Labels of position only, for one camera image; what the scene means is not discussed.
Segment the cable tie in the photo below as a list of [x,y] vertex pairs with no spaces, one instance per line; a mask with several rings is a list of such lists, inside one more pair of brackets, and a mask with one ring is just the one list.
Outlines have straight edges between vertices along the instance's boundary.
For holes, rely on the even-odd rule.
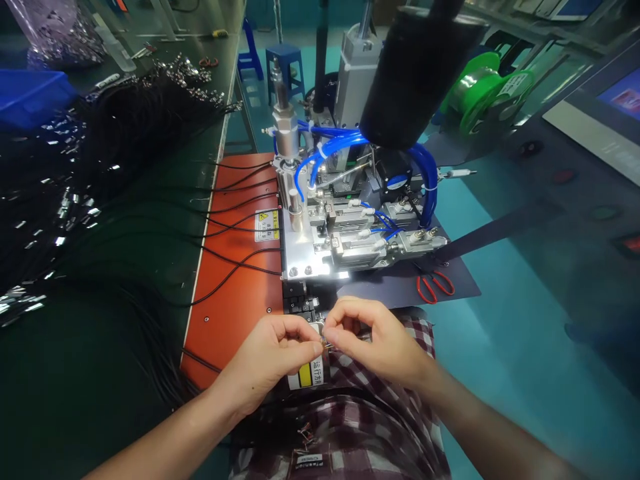
[[325,153],[322,151],[322,143],[318,142],[318,153],[320,154],[320,156],[326,160],[328,158],[328,156],[325,155]]

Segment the stool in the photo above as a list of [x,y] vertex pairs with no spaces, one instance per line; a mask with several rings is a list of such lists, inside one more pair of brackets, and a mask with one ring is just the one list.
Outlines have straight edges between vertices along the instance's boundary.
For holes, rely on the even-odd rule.
[[[269,47],[267,49],[267,73],[271,72],[271,64],[275,59],[278,59],[278,63],[280,64],[280,70],[282,70],[282,80],[287,86],[287,90],[289,92],[289,100],[291,100],[291,97],[296,93],[302,94],[304,98],[306,93],[305,76],[302,73],[302,54],[300,53],[300,49],[294,47],[293,45],[289,45],[288,43],[280,43],[279,45]],[[298,62],[298,72],[300,75],[300,80],[296,80],[291,76],[291,64],[295,62]],[[269,94],[269,105],[271,105],[271,94],[275,95],[271,75],[267,75],[267,86]]]
[[255,49],[255,41],[253,40],[253,31],[249,24],[249,20],[245,17],[242,22],[242,30],[245,31],[247,36],[247,43],[249,44],[249,51],[238,54],[238,73],[240,74],[240,81],[242,81],[242,70],[254,69],[258,80],[264,80],[265,76],[262,73],[262,64],[260,64],[260,58],[258,58],[258,52]]

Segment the green spool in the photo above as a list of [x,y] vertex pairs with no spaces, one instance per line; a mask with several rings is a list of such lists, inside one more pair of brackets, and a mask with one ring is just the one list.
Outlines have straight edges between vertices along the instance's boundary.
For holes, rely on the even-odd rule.
[[454,110],[462,116],[462,136],[478,132],[488,108],[504,104],[498,120],[506,121],[527,100],[534,84],[532,72],[522,70],[501,77],[497,72],[499,64],[500,57],[495,52],[470,60],[443,102],[443,111]]

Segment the hand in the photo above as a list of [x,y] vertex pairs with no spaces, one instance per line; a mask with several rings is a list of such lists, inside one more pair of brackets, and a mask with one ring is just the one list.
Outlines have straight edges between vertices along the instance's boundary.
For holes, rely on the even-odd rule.
[[[371,343],[356,337],[359,322],[371,327]],[[418,390],[433,364],[402,323],[378,301],[340,298],[327,316],[323,334],[370,371],[404,388]]]
[[296,315],[263,317],[212,388],[233,398],[241,416],[252,414],[285,375],[322,354],[320,335]]

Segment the orange mat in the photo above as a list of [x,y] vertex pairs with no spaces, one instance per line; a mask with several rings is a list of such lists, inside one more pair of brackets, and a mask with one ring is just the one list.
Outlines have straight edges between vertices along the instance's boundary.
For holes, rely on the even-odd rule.
[[[273,160],[272,153],[260,153],[226,157],[223,164],[246,167],[271,160]],[[252,171],[219,167],[215,188],[224,188]],[[273,168],[260,171],[232,188],[246,187],[269,179],[273,180],[244,190],[215,192],[210,210],[226,209],[257,195],[276,193],[277,183]],[[270,195],[237,209],[212,214],[211,218],[231,225],[256,210],[277,208],[277,206],[277,197]],[[207,234],[224,228],[211,222],[207,224]],[[250,217],[238,224],[238,227],[254,229],[255,217]],[[227,258],[240,261],[258,249],[280,247],[280,241],[273,239],[256,242],[254,232],[228,230],[220,235],[206,238],[205,246]],[[258,253],[247,263],[272,271],[282,270],[281,254],[278,251]],[[234,264],[203,250],[193,298],[199,299],[211,292],[224,280],[232,268]],[[231,360],[256,322],[268,314],[268,309],[271,309],[271,314],[282,313],[282,282],[279,276],[240,267],[220,290],[191,308],[185,348],[222,369]],[[186,355],[182,358],[182,369],[203,389],[212,384],[217,376],[215,372]]]

